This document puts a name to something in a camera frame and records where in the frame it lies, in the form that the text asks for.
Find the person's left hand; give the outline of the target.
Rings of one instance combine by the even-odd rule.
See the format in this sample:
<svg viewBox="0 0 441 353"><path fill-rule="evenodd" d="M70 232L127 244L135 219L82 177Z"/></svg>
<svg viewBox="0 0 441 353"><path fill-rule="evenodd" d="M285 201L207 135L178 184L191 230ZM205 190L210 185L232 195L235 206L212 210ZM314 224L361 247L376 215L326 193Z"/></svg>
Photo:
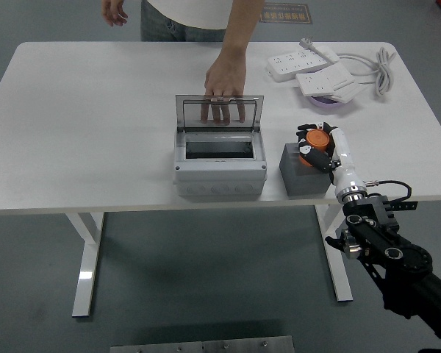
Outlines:
<svg viewBox="0 0 441 353"><path fill-rule="evenodd" d="M224 53L211 65L205 77L205 96L242 96L245 86L246 62L245 54ZM204 124L212 112L216 124L228 125L231 121L227 105L201 105L201 122Z"/></svg>

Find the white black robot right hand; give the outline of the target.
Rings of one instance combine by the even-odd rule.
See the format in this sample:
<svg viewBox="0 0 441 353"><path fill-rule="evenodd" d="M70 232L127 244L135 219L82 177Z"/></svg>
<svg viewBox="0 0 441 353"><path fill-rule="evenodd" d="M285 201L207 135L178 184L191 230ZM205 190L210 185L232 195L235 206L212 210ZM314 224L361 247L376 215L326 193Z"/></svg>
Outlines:
<svg viewBox="0 0 441 353"><path fill-rule="evenodd" d="M357 176L348 141L340 128L326 122L303 124L298 126L296 135L300 158L330 176L340 204L366 197L365 182Z"/></svg>

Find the person's right hand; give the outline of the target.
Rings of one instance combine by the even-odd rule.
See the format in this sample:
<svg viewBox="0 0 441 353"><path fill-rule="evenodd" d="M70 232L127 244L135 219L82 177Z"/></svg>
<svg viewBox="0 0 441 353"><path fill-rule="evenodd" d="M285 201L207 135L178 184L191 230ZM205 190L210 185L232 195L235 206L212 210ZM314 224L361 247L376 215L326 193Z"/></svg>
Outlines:
<svg viewBox="0 0 441 353"><path fill-rule="evenodd" d="M127 24L128 15L123 9L124 0L101 0L101 17L108 26Z"/></svg>

